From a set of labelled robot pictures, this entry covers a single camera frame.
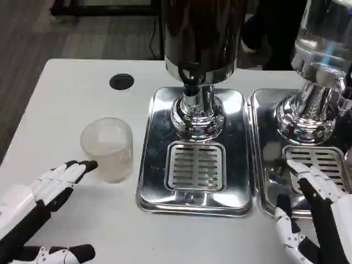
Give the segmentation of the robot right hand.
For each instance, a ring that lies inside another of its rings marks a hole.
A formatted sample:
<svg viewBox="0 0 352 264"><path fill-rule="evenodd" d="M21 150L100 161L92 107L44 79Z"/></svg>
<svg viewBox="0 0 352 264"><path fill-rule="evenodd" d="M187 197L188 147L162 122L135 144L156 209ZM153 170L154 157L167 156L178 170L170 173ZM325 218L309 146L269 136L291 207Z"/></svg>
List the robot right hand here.
<svg viewBox="0 0 352 264"><path fill-rule="evenodd" d="M279 194L274 212L276 230L286 254L295 263L351 263L351 194L318 168L292 159L277 163L298 177L315 227L318 244L301 233L290 197Z"/></svg>

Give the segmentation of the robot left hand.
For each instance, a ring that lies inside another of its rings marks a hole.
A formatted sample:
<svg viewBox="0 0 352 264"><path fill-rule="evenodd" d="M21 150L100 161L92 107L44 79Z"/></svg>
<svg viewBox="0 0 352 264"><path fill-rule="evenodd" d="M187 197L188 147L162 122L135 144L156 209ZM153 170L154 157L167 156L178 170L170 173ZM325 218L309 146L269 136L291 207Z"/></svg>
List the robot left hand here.
<svg viewBox="0 0 352 264"><path fill-rule="evenodd" d="M1 195L1 263L87 263L96 256L91 244L28 245L28 241L70 198L96 161L68 161L35 179L14 185Z"/></svg>

